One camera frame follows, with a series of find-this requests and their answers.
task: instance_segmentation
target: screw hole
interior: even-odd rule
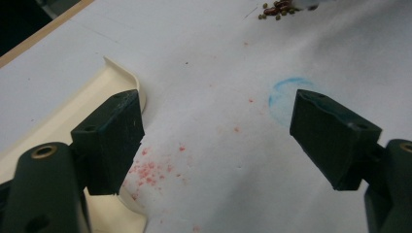
[[[49,218],[45,215],[36,216],[31,219],[25,226],[25,232],[28,233],[37,233],[50,224]]]
[[[411,143],[402,143],[402,144],[400,145],[400,147],[401,147],[403,150],[406,150],[406,151],[408,151],[408,152],[412,152],[412,144],[411,144]]]
[[[49,157],[50,155],[54,154],[56,151],[57,151],[56,146],[53,146],[53,145],[44,146],[44,147],[34,150],[31,153],[31,157],[34,159],[41,159],[41,158]]]
[[[85,128],[85,131],[91,132],[91,131],[94,131],[95,129],[96,129],[96,126],[94,126],[94,125],[89,125],[88,127]]]
[[[367,129],[367,126],[364,124],[357,124],[357,127],[361,129]]]

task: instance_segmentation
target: cluster of small objects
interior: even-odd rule
[[[295,12],[299,12],[300,9],[295,8],[292,5],[292,0],[281,0],[273,3],[272,8],[268,8],[267,3],[263,4],[263,14],[258,16],[258,19],[266,19],[266,16],[275,16],[276,20],[280,20],[281,16],[285,17],[287,14],[294,15]],[[318,6],[308,8],[309,11],[314,11]]]

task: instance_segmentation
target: blue circle drawing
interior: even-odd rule
[[[313,90],[313,88],[312,82],[301,77],[292,77],[276,83],[272,87],[268,100],[270,114],[278,123],[289,128],[296,91]]]

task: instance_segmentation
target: white table surface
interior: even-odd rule
[[[412,2],[340,0],[280,21],[258,20],[262,3],[95,0],[0,70],[0,150],[107,55],[148,96],[125,181],[146,232],[366,232],[365,185],[333,191],[289,135],[294,93],[379,125],[382,146],[412,140]]]

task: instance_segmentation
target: beige plastic tray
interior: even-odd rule
[[[137,78],[109,58],[104,59],[105,67],[78,93],[11,148],[1,152],[1,183],[13,177],[18,158],[27,150],[47,142],[71,144],[70,131],[113,94],[138,89],[143,112],[146,94]],[[120,190],[121,201],[117,196],[88,196],[87,191],[85,193],[93,232],[144,231],[146,217],[125,189]]]

